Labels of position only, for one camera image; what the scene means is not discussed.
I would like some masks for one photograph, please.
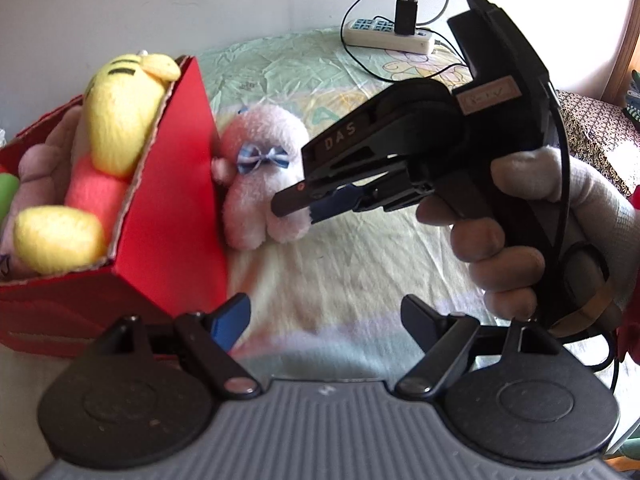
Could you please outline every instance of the black charger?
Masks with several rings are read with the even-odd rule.
[[[418,19],[418,0],[396,0],[396,18],[394,32],[402,36],[415,34],[415,22]]]

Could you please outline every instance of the power strip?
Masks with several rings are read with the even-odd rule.
[[[425,56],[433,52],[436,43],[434,35],[426,30],[416,30],[411,36],[396,34],[394,24],[387,20],[354,20],[344,25],[342,33],[347,45],[399,50]]]

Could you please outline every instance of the metal pin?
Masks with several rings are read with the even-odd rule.
[[[225,382],[225,390],[232,394],[248,395],[258,389],[258,384],[249,377],[231,377]]]
[[[407,377],[398,383],[398,389],[405,395],[419,397],[431,391],[431,384],[421,377]]]

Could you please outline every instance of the patterned cloth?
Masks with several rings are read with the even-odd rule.
[[[570,92],[558,97],[571,154],[630,196],[640,184],[640,134],[623,109]]]

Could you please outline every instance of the yellow plush toy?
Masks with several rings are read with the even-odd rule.
[[[106,254],[123,190],[136,170],[166,89],[179,77],[180,67],[169,56],[144,53],[119,56],[91,79],[83,108],[90,162],[78,164],[65,199],[74,207],[28,208],[15,220],[15,253],[31,269],[41,274],[68,272]],[[84,182],[74,182],[75,175],[82,175],[78,179]]]
[[[96,170],[133,174],[168,83],[179,77],[180,67],[163,54],[119,56],[98,70],[84,102]]]

